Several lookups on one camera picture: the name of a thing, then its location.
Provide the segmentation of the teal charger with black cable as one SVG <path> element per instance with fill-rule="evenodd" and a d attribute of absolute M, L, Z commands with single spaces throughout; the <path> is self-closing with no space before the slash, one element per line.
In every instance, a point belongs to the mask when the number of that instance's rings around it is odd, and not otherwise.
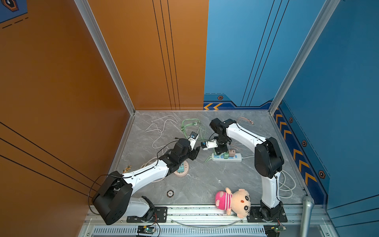
<path fill-rule="evenodd" d="M 180 166 L 177 170 L 178 173 L 183 173 L 185 171 L 184 166 Z"/>

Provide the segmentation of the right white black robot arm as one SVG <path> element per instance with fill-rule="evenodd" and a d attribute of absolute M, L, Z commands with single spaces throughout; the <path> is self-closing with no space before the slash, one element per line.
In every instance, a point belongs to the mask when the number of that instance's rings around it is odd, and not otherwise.
<path fill-rule="evenodd" d="M 284 158 L 277 140 L 254 134 L 232 119 L 225 121 L 213 119 L 210 127 L 217 136 L 203 142 L 203 150 L 213 148 L 216 154 L 220 155 L 228 151 L 227 145 L 235 139 L 254 152 L 254 166 L 262 178 L 260 213 L 266 222 L 279 219 L 284 213 L 283 202 L 279 197 L 279 178 Z"/>

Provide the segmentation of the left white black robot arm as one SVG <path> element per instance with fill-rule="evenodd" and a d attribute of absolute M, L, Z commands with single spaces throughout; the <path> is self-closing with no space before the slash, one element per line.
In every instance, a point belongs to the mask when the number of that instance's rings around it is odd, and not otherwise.
<path fill-rule="evenodd" d="M 158 160 L 139 170 L 120 174 L 117 171 L 106 175 L 106 179 L 92 198 L 92 204 L 106 225 L 116 223 L 122 217 L 137 217 L 148 222 L 154 218 L 155 206 L 145 196 L 133 195 L 150 183 L 176 172 L 187 159 L 195 160 L 200 147 L 196 139 L 180 138 L 173 149 Z"/>

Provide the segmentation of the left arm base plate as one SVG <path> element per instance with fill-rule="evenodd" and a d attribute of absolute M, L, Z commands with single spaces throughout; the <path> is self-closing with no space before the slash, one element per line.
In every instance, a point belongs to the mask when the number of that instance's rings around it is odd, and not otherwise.
<path fill-rule="evenodd" d="M 166 206 L 158 206 L 155 207 L 154 210 L 151 208 L 148 212 L 142 217 L 137 216 L 128 216 L 126 219 L 127 223 L 142 223 L 142 224 L 153 224 L 157 223 L 165 223 L 167 220 L 167 211 L 168 208 Z"/>

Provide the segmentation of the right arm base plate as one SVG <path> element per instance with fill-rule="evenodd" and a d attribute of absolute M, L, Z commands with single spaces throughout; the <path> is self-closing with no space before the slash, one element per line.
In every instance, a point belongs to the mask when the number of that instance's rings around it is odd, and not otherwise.
<path fill-rule="evenodd" d="M 250 214 L 247 216 L 247 221 L 249 223 L 274 223 L 279 221 L 280 223 L 287 223 L 287 215 L 283 207 L 280 207 L 278 210 L 272 212 L 270 210 L 262 209 L 258 206 L 252 206 Z"/>

